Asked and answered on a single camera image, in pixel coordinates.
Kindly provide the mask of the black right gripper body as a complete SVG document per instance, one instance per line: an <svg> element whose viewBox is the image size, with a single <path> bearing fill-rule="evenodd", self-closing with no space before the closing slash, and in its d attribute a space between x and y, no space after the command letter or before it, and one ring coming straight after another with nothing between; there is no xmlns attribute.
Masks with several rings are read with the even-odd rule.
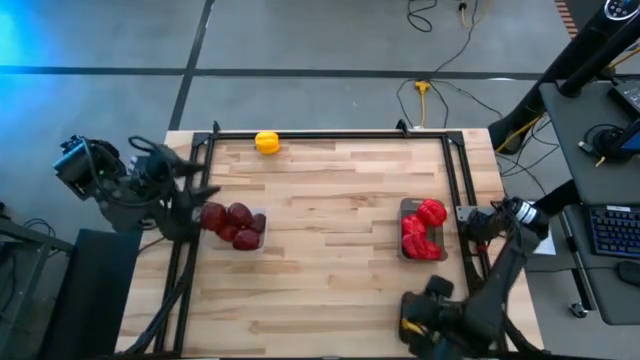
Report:
<svg viewBox="0 0 640 360"><path fill-rule="evenodd" d="M419 320L425 335L435 335L456 345L470 345L473 337L465 326L464 312L468 300L452 301L448 298L414 294L419 302Z"/></svg>

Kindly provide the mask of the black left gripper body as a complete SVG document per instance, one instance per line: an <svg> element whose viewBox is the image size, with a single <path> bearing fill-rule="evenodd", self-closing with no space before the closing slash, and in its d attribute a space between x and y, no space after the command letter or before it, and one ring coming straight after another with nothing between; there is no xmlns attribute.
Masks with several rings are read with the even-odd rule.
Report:
<svg viewBox="0 0 640 360"><path fill-rule="evenodd" d="M141 198L169 198L178 188L175 177L182 158L165 145L136 146L143 152L133 157L130 178L133 191Z"/></svg>

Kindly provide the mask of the clear plastic bin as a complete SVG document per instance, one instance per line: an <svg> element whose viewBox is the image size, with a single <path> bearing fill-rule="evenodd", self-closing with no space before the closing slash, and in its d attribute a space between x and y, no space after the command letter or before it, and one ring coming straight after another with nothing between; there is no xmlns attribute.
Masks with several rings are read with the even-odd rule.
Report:
<svg viewBox="0 0 640 360"><path fill-rule="evenodd" d="M225 206L225 207L226 207L226 224L225 224L225 226L226 226L226 225L230 225L230 224L228 223L228 221L227 221L227 208L228 208L229 206ZM257 213L263 213L263 214L266 216L266 211L265 211L264 209L261 209L261 208L253 208L253 209L250 209L250 211L251 211L251 213L252 213L253 215L254 215L254 214L257 214ZM232 242L226 242L226 241L224 241L224 240L220 239L220 238L218 237L218 235L216 234L216 232L214 232L214 231L209 231L209 230L206 230L206 229L203 229L203 228L201 227L201 224L200 224L200 217L199 217L199 225L200 225L201 230L205 233L205 235L206 235L206 236L210 236L210 235L212 235L212 236L214 237L214 247L215 247L216 249L224 249L224 250L234 249L234 250L237 250L237 249L235 249L235 248L233 247ZM247 227L237 227L237 226L235 226L235 227L237 227L237 228L239 229L239 231L240 231L240 230L244 230L244 229L250 229L250 228L249 228L249 226L247 226ZM266 239L266 233L267 233L267 220L266 220L266 229L265 229L265 232L264 232L263 234L260 234L260 247L259 247L258 249L256 249L256 250L253 250L253 251L244 251L244 252L256 252L256 251L261 250L261 249L263 248L264 241L265 241L265 239Z"/></svg>

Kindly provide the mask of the white paper sheet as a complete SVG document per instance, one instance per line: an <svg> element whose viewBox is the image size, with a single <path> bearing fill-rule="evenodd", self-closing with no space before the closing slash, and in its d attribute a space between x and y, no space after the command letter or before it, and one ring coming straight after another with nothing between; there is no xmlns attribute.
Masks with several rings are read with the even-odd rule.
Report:
<svg viewBox="0 0 640 360"><path fill-rule="evenodd" d="M533 231L540 243L534 253L538 255L555 255L556 249L550 228L549 217L533 201L525 200L520 221Z"/></svg>

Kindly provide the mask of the grey metal shelf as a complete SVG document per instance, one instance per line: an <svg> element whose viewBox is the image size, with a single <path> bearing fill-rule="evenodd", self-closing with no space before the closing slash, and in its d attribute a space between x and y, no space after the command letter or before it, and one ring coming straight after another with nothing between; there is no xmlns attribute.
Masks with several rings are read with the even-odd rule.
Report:
<svg viewBox="0 0 640 360"><path fill-rule="evenodd" d="M37 360L64 278L47 272L73 250L42 219L0 217L0 360Z"/></svg>

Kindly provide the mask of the black desk leg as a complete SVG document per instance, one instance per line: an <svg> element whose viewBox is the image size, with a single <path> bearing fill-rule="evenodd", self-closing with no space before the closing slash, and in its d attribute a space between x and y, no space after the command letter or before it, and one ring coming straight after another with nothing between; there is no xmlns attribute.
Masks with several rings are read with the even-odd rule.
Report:
<svg viewBox="0 0 640 360"><path fill-rule="evenodd" d="M575 182L569 180L555 190L551 191L534 203L534 206L546 213L549 217L554 217L566 206L581 204L582 200L577 191Z"/></svg>

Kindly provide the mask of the black computer mouse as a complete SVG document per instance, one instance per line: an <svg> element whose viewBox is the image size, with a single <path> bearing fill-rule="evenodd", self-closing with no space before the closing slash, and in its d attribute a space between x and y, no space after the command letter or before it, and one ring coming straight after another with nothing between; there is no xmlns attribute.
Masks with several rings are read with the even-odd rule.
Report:
<svg viewBox="0 0 640 360"><path fill-rule="evenodd" d="M640 263L620 261L616 264L615 270L621 281L640 288Z"/></svg>

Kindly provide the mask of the black backlit keyboard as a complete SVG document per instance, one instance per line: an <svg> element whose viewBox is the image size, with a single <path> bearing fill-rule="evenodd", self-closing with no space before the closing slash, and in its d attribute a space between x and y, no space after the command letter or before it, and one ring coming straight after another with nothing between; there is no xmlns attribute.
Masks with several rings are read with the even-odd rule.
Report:
<svg viewBox="0 0 640 360"><path fill-rule="evenodd" d="M586 214L596 255L640 259L640 208L588 207Z"/></svg>

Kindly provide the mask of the grey desk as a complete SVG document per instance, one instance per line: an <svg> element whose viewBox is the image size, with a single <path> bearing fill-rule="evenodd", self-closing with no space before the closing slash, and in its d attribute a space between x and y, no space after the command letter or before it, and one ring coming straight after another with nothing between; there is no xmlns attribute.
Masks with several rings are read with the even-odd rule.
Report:
<svg viewBox="0 0 640 360"><path fill-rule="evenodd" d="M596 159L578 146L583 136L595 133L599 125L623 127L631 123L631 117L608 96L611 88L608 83L588 84L576 97L562 95L556 84L543 84L540 91L570 180L575 182L582 200L581 204L566 206L561 214L563 227L571 234L588 279L594 306L609 325L640 326L640 288L618 278L615 267L622 257L593 252L586 214L591 206L640 208L640 158L625 164L607 162L598 166Z"/></svg>

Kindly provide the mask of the black laptop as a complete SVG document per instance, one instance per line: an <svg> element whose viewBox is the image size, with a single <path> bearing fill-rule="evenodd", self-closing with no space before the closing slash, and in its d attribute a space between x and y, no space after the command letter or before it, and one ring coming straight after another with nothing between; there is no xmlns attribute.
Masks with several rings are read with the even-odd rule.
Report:
<svg viewBox="0 0 640 360"><path fill-rule="evenodd" d="M627 115L636 119L640 118L640 82L626 81L615 84L608 96Z"/></svg>

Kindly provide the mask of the wooden slatted panel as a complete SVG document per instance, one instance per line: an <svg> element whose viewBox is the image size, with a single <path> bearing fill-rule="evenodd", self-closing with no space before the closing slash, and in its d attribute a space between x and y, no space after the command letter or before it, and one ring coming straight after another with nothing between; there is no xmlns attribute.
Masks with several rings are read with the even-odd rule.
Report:
<svg viewBox="0 0 640 360"><path fill-rule="evenodd" d="M578 27L569 11L565 0L554 0L556 9L571 39L575 38L579 32Z"/></svg>

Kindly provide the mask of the black control panel device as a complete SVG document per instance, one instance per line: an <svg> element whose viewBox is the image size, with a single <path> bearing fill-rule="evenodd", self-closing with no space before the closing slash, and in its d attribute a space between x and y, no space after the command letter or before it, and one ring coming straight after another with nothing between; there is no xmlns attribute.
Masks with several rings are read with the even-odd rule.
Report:
<svg viewBox="0 0 640 360"><path fill-rule="evenodd" d="M640 11L640 0L606 0L605 16L613 21L633 18Z"/></svg>

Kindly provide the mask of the black aluminium table frame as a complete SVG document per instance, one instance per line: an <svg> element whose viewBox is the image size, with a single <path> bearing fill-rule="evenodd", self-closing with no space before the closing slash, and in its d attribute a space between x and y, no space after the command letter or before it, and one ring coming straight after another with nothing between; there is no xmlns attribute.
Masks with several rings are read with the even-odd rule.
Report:
<svg viewBox="0 0 640 360"><path fill-rule="evenodd" d="M483 129L282 131L260 154L248 131L223 130L210 180L217 201L266 211L256 252L200 240L191 294L170 314L165 349L187 358L407 355L396 321L407 291L432 275L454 284L467 274L454 220L443 229L448 257L399 257L405 198L433 198L448 210L487 205L504 190Z"/></svg>

